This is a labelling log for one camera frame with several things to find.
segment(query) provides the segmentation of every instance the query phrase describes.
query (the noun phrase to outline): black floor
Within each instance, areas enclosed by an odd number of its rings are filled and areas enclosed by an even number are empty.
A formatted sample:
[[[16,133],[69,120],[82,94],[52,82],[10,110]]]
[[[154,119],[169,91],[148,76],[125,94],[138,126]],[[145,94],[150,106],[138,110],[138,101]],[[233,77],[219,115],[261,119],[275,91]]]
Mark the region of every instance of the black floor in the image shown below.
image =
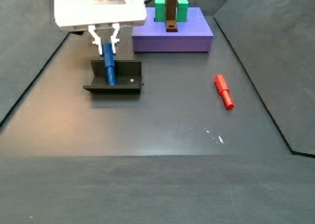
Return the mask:
[[[1,127],[1,223],[313,223],[313,159],[291,155],[209,23],[209,54],[136,56],[138,99],[82,90],[97,53],[88,36],[70,36]],[[120,44],[118,58],[130,57]]]
[[[1,128],[0,153],[14,156],[287,155],[288,150],[212,18],[210,53],[133,56],[129,29],[117,59],[142,61],[133,96],[92,96],[88,35],[70,36]],[[212,78],[224,74],[227,111]]]

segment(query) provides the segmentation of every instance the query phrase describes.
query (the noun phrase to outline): black holder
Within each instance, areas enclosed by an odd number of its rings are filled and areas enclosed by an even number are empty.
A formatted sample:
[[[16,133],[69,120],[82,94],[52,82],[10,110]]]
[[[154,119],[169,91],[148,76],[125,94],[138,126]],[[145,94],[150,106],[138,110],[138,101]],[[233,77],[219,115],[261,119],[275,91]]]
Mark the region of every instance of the black holder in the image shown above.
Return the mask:
[[[140,93],[141,91],[141,62],[116,60],[116,85],[108,86],[102,60],[92,60],[93,80],[84,89],[90,93]]]

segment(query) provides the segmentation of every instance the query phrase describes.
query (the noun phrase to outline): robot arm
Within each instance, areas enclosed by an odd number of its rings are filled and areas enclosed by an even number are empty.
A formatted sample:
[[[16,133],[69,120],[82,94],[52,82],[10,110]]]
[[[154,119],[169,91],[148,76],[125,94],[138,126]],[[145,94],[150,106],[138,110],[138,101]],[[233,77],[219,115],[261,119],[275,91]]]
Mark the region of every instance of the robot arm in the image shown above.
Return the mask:
[[[113,28],[113,53],[120,27],[140,26],[146,18],[145,0],[54,0],[54,22],[68,32],[86,31],[102,55],[102,42],[97,29]]]

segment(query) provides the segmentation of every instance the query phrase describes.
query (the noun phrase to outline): gray table surface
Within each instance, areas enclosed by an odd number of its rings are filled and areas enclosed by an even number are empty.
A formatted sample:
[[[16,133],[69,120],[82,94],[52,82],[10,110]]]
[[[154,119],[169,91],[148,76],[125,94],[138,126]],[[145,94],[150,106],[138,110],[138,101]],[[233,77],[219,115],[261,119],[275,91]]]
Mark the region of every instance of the gray table surface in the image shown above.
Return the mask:
[[[138,98],[82,90],[92,79],[89,60],[100,57],[86,33],[70,35],[1,127],[1,155],[289,154],[227,40],[208,21],[209,53],[133,55],[130,30],[120,32],[117,59],[142,61]],[[216,74],[229,84],[232,111],[212,83]]]

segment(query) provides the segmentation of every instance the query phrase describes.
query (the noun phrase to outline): purple box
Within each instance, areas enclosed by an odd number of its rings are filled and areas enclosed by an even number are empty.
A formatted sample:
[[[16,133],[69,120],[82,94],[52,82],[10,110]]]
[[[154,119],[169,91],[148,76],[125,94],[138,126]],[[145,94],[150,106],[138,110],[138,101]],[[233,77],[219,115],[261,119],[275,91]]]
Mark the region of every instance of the purple box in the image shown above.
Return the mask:
[[[208,52],[212,30],[198,7],[188,8],[188,21],[177,22],[178,32],[165,32],[165,23],[153,22],[153,7],[146,7],[144,26],[133,28],[134,52]]]

